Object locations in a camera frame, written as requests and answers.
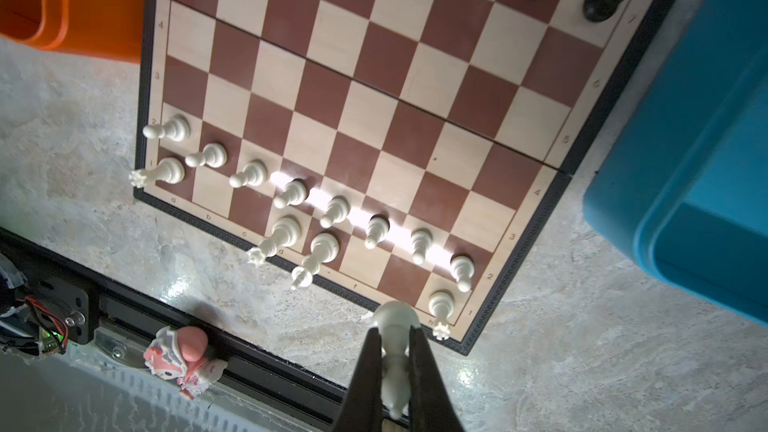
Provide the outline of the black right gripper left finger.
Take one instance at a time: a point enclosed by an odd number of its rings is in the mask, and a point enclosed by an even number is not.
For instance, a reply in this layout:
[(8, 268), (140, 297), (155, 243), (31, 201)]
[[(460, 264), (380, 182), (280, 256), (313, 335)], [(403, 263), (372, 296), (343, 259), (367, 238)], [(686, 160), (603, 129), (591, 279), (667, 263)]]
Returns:
[(333, 432), (381, 432), (382, 347), (376, 327), (368, 330)]

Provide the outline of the white chess bishop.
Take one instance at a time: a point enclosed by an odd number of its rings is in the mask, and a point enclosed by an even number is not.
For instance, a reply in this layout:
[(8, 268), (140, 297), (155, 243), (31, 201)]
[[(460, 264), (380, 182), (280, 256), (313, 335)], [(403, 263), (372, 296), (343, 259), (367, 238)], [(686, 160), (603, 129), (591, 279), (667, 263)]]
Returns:
[(410, 305), (390, 301), (379, 306), (373, 322), (381, 336), (383, 376), (381, 384), (382, 404), (389, 415), (400, 419), (411, 397), (409, 382), (409, 340), (413, 327), (420, 322)]

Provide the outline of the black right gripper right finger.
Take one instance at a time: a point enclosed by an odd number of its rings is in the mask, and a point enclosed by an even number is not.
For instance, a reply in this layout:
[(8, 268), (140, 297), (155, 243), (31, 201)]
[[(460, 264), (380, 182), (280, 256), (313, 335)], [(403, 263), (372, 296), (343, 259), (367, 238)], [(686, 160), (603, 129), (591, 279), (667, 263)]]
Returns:
[(410, 430), (464, 432), (422, 328), (409, 331)]

